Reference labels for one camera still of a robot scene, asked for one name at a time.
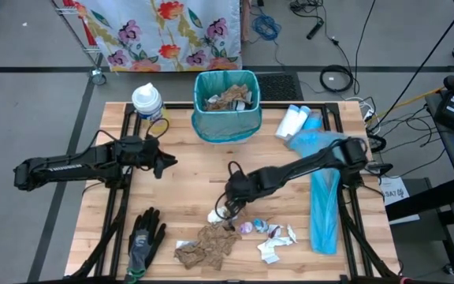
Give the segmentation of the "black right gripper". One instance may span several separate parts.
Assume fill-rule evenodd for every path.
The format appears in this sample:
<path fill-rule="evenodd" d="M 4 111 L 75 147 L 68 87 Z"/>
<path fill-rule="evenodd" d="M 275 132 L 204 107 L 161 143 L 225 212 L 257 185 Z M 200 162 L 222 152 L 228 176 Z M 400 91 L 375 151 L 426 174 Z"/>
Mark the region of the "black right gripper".
<path fill-rule="evenodd" d="M 220 218 L 235 219 L 245 208 L 259 198 L 258 184 L 254 178 L 248 177 L 242 170 L 231 174 L 225 185 L 225 204 L 220 207 Z"/>

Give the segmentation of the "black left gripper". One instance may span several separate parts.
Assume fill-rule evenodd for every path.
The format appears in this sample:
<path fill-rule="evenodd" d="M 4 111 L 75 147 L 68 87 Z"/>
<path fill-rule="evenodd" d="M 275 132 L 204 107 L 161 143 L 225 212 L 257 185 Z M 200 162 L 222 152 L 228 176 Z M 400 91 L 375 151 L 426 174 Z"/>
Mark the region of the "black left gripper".
<path fill-rule="evenodd" d="M 166 166 L 173 166 L 178 160 L 174 155 L 158 151 L 158 146 L 158 140 L 152 136 L 147 139 L 125 136 L 116 143 L 116 160 L 123 166 L 153 169 L 155 178 L 161 179 Z"/>

